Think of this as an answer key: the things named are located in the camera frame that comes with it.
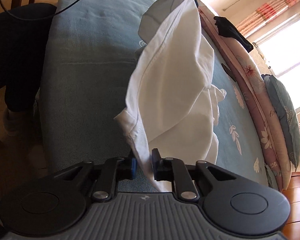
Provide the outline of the blue-green top pillow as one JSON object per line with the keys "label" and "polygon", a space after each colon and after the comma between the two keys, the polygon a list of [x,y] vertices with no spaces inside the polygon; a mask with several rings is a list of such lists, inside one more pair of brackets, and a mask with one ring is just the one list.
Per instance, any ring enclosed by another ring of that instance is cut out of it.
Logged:
{"label": "blue-green top pillow", "polygon": [[285,137],[288,156],[295,168],[300,163],[300,127],[292,100],[283,83],[275,76],[262,74],[271,104]]}

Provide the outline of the white printed t-shirt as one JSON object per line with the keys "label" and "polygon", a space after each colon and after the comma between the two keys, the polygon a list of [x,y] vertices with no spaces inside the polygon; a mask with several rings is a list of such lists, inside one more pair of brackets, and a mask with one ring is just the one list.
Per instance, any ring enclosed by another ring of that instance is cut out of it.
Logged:
{"label": "white printed t-shirt", "polygon": [[194,0],[157,0],[144,13],[139,36],[146,43],[130,77],[126,107],[116,117],[148,181],[151,150],[186,164],[215,163],[218,103],[226,91],[212,84],[215,53],[202,35]]}

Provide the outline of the window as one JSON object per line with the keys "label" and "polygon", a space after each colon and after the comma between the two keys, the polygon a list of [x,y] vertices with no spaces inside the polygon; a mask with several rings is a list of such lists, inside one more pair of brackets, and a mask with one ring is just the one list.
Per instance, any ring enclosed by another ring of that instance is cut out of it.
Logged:
{"label": "window", "polygon": [[276,76],[300,66],[300,12],[255,40],[256,49]]}

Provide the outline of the striped pink curtain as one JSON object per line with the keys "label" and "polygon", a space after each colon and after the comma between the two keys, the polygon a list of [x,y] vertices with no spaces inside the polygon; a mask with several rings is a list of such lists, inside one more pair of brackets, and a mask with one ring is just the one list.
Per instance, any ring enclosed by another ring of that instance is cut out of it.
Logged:
{"label": "striped pink curtain", "polygon": [[236,25],[236,28],[243,36],[248,37],[277,18],[287,9],[296,5],[299,1],[300,0],[270,0]]}

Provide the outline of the wooden headboard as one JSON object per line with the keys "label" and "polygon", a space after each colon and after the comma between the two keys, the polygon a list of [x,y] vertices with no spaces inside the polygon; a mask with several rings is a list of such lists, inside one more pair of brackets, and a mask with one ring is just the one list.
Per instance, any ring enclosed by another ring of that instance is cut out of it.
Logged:
{"label": "wooden headboard", "polygon": [[300,239],[300,172],[292,173],[289,186],[282,193],[290,203],[290,216],[283,234],[287,239]]}

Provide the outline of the person in black clothes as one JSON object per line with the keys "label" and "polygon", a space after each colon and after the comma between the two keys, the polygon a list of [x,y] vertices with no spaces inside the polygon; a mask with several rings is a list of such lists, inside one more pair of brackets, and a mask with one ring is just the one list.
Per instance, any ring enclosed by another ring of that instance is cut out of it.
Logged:
{"label": "person in black clothes", "polygon": [[0,13],[0,89],[5,87],[4,129],[23,133],[34,116],[46,44],[56,6],[33,3]]}

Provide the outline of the black flat remote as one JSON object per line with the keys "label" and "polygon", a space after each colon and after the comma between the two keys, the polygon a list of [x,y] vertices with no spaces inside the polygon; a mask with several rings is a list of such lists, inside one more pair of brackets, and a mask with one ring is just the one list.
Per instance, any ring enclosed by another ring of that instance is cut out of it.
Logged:
{"label": "black flat remote", "polygon": [[222,65],[223,70],[228,75],[228,77],[230,77],[234,82],[236,82],[236,78],[235,78],[234,74],[232,73],[232,71],[225,64],[222,63],[221,65]]}

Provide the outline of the black garment on quilt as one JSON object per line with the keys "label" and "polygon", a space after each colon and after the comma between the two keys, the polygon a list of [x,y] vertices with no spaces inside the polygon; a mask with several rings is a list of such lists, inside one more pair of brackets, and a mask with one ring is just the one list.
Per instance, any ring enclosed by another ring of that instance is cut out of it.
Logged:
{"label": "black garment on quilt", "polygon": [[225,17],[214,16],[215,25],[218,29],[218,35],[222,37],[230,37],[237,40],[244,49],[249,53],[254,46],[237,30],[237,28]]}

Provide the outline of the blue-green floral bed sheet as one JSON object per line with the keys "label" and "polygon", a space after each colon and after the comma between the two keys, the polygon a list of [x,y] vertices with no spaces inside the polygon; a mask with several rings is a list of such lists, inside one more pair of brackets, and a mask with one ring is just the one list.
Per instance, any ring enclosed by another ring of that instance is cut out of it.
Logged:
{"label": "blue-green floral bed sheet", "polygon": [[[130,77],[146,46],[138,33],[141,19],[156,1],[81,0],[54,17],[40,87],[50,172],[133,152],[116,117],[126,107]],[[218,155],[212,164],[277,190],[243,93],[223,70],[226,61],[203,28],[202,35],[215,53],[212,84],[226,91],[213,128]],[[138,166],[136,179],[123,180],[120,190],[158,191]]]}

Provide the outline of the pink floral folded quilt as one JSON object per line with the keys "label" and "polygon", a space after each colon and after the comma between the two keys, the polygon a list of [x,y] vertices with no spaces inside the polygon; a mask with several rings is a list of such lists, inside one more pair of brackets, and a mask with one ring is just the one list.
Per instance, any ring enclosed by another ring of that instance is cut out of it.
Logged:
{"label": "pink floral folded quilt", "polygon": [[292,164],[279,118],[261,74],[252,57],[236,39],[219,34],[215,14],[203,2],[198,4],[203,29],[215,43],[243,93],[260,139],[264,161],[271,169],[279,191],[286,190],[292,175]]}

